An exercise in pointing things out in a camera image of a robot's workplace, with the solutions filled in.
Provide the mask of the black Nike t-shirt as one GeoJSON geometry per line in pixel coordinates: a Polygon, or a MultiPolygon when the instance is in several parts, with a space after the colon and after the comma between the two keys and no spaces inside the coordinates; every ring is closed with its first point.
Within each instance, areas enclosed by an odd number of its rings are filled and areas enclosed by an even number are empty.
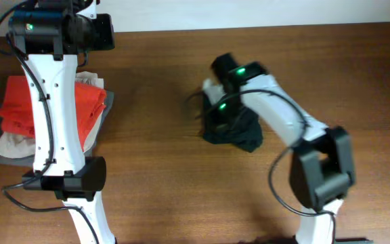
{"type": "MultiPolygon", "coordinates": [[[[203,115],[203,97],[206,96],[202,94],[202,115],[203,115]]],[[[259,148],[263,143],[263,134],[262,129],[259,123],[259,116],[253,112],[251,109],[246,108],[246,112],[243,116],[242,121],[245,125],[245,131],[242,134],[233,134],[233,135],[203,135],[202,128],[202,138],[211,143],[211,144],[231,144],[237,148],[252,153],[257,148],[259,148]]]]}

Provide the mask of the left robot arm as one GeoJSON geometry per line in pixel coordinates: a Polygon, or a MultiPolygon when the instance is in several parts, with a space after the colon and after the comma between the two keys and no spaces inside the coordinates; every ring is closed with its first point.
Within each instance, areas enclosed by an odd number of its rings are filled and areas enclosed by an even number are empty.
{"type": "Polygon", "coordinates": [[[20,186],[53,192],[82,243],[115,243],[102,202],[106,162],[84,155],[75,104],[79,55],[114,47],[111,18],[97,5],[26,1],[14,8],[6,39],[28,81],[35,129],[35,160],[20,186]]]}

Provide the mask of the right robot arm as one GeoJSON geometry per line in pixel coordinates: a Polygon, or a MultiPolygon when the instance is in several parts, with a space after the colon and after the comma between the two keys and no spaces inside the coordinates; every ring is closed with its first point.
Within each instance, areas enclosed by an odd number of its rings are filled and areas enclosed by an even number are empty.
{"type": "Polygon", "coordinates": [[[340,126],[329,127],[301,108],[260,63],[240,65],[231,54],[211,65],[217,82],[202,86],[203,138],[253,152],[263,142],[260,121],[283,141],[267,183],[275,199],[300,216],[291,243],[336,243],[337,213],[355,184],[351,138],[340,126]],[[292,155],[289,184],[301,209],[287,204],[274,188],[274,170],[292,155]]]}

